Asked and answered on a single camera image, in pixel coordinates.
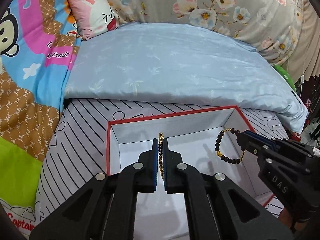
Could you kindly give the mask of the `beige curtain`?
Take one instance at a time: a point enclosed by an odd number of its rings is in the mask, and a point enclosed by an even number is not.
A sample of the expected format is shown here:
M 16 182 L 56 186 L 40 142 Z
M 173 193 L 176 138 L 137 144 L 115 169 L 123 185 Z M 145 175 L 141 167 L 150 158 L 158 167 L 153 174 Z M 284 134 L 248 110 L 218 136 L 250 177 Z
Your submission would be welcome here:
M 304 0 L 302 31 L 289 58 L 288 72 L 294 82 L 302 75 L 306 81 L 319 76 L 319 16 L 309 0 Z

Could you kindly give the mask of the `colourful monkey cartoon blanket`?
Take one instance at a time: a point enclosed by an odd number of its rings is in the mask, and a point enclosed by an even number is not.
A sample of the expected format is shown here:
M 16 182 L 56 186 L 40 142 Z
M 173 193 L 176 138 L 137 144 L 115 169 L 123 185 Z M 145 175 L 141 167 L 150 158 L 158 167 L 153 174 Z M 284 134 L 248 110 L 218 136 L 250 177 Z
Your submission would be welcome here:
M 35 228 L 42 163 L 80 42 L 68 0 L 1 0 L 1 239 Z

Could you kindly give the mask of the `red cardboard box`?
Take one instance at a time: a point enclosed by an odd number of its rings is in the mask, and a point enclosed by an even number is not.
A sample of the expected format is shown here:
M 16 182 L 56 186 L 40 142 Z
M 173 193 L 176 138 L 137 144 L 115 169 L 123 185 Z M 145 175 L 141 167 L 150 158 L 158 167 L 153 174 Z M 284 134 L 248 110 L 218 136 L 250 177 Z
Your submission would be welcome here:
M 253 130 L 249 118 L 238 107 L 201 109 L 158 116 L 111 121 L 107 126 L 106 168 L 115 174 L 138 161 L 142 152 L 152 148 L 159 133 L 169 149 L 201 173 L 224 173 L 263 206 L 273 198 L 259 179 L 254 155 L 246 153 L 241 164 L 219 160 L 215 153 L 218 133 L 225 128 Z M 182 194 L 167 194 L 162 179 L 153 194 L 140 193 L 137 198 L 134 239 L 188 239 L 188 223 Z

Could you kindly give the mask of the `light blue quilt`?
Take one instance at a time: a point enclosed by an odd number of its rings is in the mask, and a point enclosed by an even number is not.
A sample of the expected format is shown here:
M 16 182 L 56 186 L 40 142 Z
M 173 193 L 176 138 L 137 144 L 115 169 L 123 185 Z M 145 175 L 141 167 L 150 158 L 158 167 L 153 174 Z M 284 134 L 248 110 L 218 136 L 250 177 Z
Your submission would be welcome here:
M 236 105 L 271 111 L 296 133 L 308 117 L 254 47 L 186 24 L 133 23 L 82 41 L 64 96 Z

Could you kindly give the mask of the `pink cat cushion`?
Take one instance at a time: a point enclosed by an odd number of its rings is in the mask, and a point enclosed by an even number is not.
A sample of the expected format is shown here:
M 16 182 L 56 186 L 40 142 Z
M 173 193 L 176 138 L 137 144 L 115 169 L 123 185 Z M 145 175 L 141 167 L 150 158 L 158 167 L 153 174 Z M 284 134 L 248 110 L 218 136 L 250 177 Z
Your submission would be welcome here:
M 107 0 L 68 0 L 83 40 L 117 28 L 116 17 Z

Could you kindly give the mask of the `grey floral pillow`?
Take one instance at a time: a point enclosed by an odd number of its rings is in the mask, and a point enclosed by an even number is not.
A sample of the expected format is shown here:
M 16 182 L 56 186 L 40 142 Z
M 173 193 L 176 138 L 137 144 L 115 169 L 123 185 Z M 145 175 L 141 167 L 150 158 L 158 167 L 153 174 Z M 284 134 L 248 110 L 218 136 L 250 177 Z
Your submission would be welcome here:
M 295 51 L 303 27 L 303 0 L 107 0 L 119 24 L 175 23 L 246 42 L 269 63 Z

